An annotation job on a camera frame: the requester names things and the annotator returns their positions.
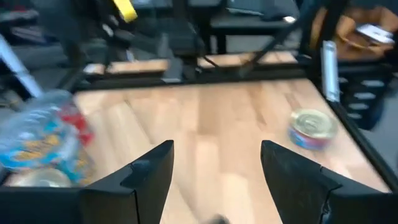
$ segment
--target wooden tabletop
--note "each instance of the wooden tabletop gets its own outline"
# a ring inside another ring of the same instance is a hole
[[[247,57],[220,55],[213,60],[227,65]],[[269,53],[263,62],[294,62],[294,58],[287,52]],[[163,60],[119,63],[114,71],[161,70],[166,64]],[[340,122],[336,138],[323,151],[290,142],[287,128],[292,110],[313,108],[335,117],[305,79],[92,91],[75,99],[96,134],[86,150],[98,164],[97,178],[164,140],[175,141],[164,224],[203,223],[215,214],[237,224],[281,223],[261,167],[264,139],[388,191]]]

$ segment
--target wooden board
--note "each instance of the wooden board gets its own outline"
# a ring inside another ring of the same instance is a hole
[[[213,57],[240,63],[247,55]],[[294,62],[288,52],[264,63]],[[145,69],[138,62],[123,70]],[[167,139],[175,141],[174,176],[162,223],[203,223],[215,214],[236,224],[281,223],[262,172],[260,146],[272,140],[346,177],[387,192],[347,131],[324,151],[287,136],[289,116],[313,108],[335,116],[308,80],[234,83],[80,93],[76,102],[96,133],[87,149],[106,176]]]

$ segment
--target canned food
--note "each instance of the canned food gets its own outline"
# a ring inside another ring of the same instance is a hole
[[[71,187],[67,175],[53,169],[36,169],[16,174],[10,178],[7,185],[12,187]]]
[[[44,96],[31,99],[25,108],[29,110],[32,108],[41,108],[43,106],[50,106],[64,122],[76,127],[78,130],[78,137],[84,146],[93,139],[93,132],[89,128],[85,117],[80,113],[80,110],[73,102],[72,94],[68,91],[49,91]]]
[[[291,115],[289,136],[305,149],[323,149],[336,132],[336,121],[320,111],[301,109]]]

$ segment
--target can label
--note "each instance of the can label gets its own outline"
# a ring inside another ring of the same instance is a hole
[[[85,117],[80,113],[80,110],[73,102],[63,105],[59,115],[64,122],[77,128],[78,137],[82,145],[87,146],[94,138],[94,134],[88,126]]]
[[[57,164],[57,168],[64,172],[74,184],[91,183],[94,174],[93,161],[74,135],[70,135],[65,142],[60,157],[62,160]]]
[[[294,128],[289,128],[289,137],[292,142],[304,149],[320,150],[323,149],[327,143],[327,139],[312,139],[301,135]]]
[[[63,144],[67,130],[61,121],[50,121],[36,139],[23,140],[9,153],[1,154],[3,166],[9,169],[43,167],[58,159],[58,149]],[[32,133],[22,133],[29,137]]]

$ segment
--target metal bracket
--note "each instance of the metal bracket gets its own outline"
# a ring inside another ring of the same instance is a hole
[[[321,63],[323,94],[328,101],[340,102],[336,44],[333,41],[323,41]]]

